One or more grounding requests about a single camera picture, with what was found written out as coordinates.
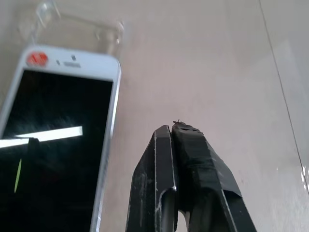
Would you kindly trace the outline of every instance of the white smartphone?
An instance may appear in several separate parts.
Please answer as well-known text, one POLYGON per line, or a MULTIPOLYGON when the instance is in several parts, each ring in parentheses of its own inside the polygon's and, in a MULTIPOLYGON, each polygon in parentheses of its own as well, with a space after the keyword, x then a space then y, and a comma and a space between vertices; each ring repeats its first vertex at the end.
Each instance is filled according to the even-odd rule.
POLYGON ((31 46, 0 114, 0 231, 96 232, 121 69, 31 46))

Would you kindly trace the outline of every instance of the transparent phone case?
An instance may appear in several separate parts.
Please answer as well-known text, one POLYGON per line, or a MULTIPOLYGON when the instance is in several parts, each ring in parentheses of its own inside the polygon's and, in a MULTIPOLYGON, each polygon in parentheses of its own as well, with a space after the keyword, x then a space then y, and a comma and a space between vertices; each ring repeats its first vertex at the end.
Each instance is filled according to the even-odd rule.
POLYGON ((14 12, 14 21, 0 41, 0 106, 14 75, 19 56, 30 44, 84 50, 120 56, 123 37, 121 21, 92 21, 78 6, 53 0, 26 0, 14 12))

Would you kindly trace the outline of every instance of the red sticker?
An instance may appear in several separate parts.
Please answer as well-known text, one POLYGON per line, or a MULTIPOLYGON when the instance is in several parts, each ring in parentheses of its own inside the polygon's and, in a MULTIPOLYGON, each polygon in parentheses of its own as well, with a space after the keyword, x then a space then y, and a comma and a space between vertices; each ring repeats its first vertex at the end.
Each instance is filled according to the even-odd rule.
POLYGON ((44 52, 33 52, 27 57, 27 64, 44 66, 48 57, 44 52))

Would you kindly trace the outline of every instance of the white tiled surface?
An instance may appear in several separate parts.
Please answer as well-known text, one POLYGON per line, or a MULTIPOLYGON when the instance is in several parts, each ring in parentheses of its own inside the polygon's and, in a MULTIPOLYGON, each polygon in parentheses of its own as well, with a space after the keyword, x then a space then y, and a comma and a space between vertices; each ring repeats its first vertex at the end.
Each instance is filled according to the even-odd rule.
MULTIPOLYGON (((0 2, 0 42, 18 1, 0 2)), ((102 232, 125 231, 133 170, 152 132, 177 119, 203 131, 232 170, 259 232, 308 230, 308 191, 276 64, 307 171, 309 3, 262 0, 276 60, 258 0, 76 4, 89 18, 122 19, 127 36, 102 232)))

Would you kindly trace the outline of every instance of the black screen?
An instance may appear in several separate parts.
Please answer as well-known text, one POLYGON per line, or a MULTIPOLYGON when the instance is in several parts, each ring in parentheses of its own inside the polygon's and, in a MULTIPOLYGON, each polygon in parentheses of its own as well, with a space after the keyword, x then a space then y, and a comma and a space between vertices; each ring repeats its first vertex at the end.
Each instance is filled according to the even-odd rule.
POLYGON ((0 148, 0 231, 89 232, 111 92, 108 81, 24 71, 2 139, 82 135, 0 148))

